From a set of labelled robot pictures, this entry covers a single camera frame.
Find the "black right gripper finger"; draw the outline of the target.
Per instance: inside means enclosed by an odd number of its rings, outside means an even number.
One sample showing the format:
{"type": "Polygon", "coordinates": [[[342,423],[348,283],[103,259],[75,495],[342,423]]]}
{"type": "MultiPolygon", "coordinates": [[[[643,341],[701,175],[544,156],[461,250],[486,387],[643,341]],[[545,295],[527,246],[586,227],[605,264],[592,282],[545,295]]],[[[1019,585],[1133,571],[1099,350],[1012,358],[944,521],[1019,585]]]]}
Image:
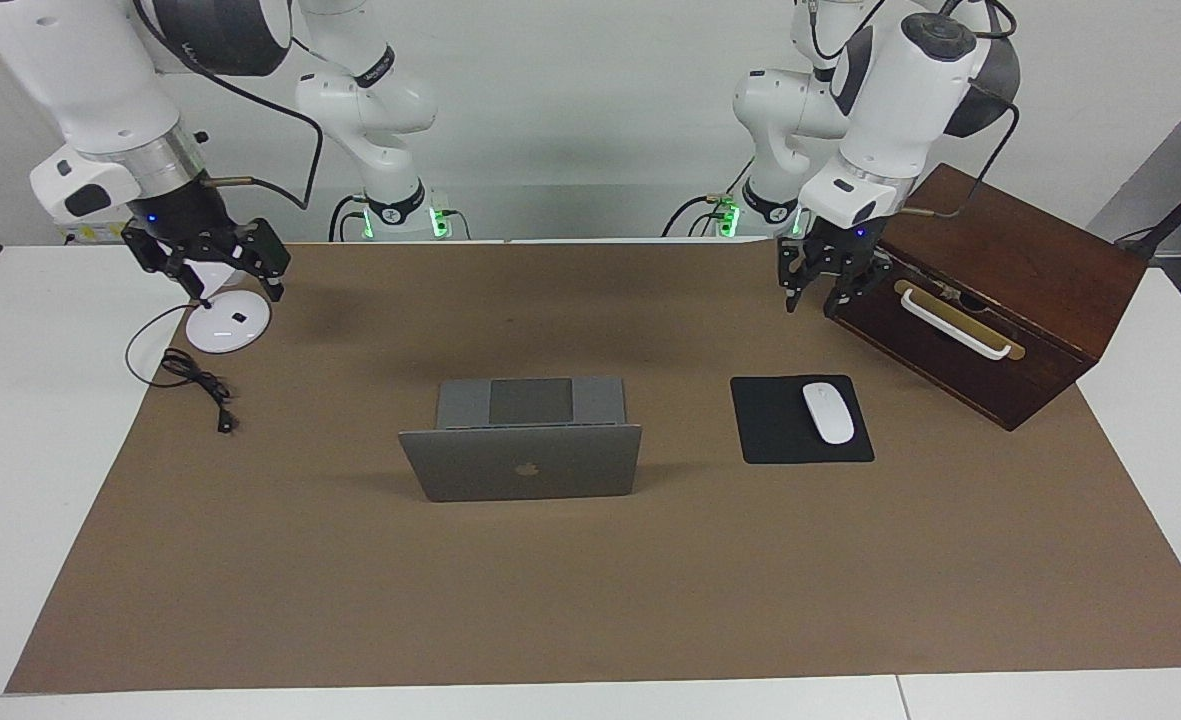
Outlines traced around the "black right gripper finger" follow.
{"type": "Polygon", "coordinates": [[[257,218],[234,227],[235,268],[257,279],[270,305],[283,297],[282,279],[292,255],[270,227],[269,220],[257,218]]]}
{"type": "Polygon", "coordinates": [[[143,270],[164,274],[170,281],[178,283],[191,301],[203,299],[203,282],[193,266],[185,263],[183,253],[167,251],[165,246],[141,225],[125,225],[120,237],[143,270]]]}

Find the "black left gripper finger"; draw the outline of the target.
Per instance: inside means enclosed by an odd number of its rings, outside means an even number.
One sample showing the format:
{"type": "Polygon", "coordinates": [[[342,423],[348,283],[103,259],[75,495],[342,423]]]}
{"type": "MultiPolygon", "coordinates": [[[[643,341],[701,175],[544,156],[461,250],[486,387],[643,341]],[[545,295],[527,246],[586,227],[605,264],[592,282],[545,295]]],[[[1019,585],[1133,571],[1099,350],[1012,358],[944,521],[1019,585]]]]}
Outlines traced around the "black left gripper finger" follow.
{"type": "Polygon", "coordinates": [[[864,297],[890,274],[892,258],[886,254],[873,254],[869,258],[855,258],[844,254],[839,264],[836,282],[828,293],[823,314],[827,319],[836,318],[843,305],[850,305],[855,299],[864,297]]]}
{"type": "Polygon", "coordinates": [[[804,241],[777,241],[777,282],[782,292],[785,292],[787,313],[795,313],[800,306],[802,292],[811,283],[809,263],[804,241]]]}

